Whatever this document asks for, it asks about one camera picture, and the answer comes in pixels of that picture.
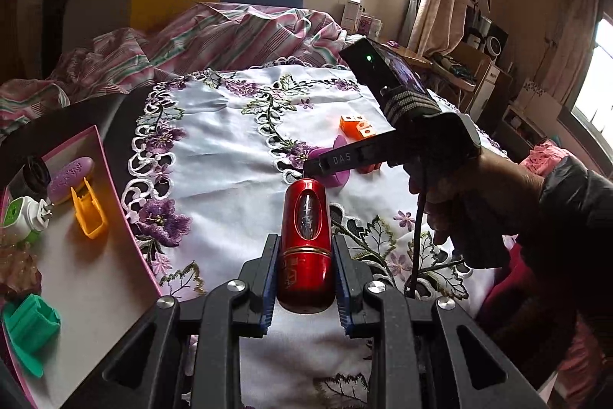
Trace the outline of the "person's right hand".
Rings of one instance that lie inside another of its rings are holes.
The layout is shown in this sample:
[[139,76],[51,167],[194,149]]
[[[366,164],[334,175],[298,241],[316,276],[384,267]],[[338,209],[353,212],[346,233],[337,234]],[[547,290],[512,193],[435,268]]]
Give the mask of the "person's right hand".
[[488,149],[446,176],[417,159],[403,168],[409,192],[425,201],[433,242],[450,241],[474,269],[506,265],[503,238],[527,227],[543,190],[543,177]]

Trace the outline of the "dark jacket right forearm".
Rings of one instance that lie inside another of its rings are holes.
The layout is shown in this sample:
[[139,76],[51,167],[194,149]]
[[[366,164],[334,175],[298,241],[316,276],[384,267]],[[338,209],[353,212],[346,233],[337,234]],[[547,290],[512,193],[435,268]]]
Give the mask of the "dark jacket right forearm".
[[477,321],[534,388],[565,358],[583,320],[606,356],[612,315],[612,183],[576,158],[547,176],[496,154],[460,174],[475,215],[515,238],[507,275],[490,291]]

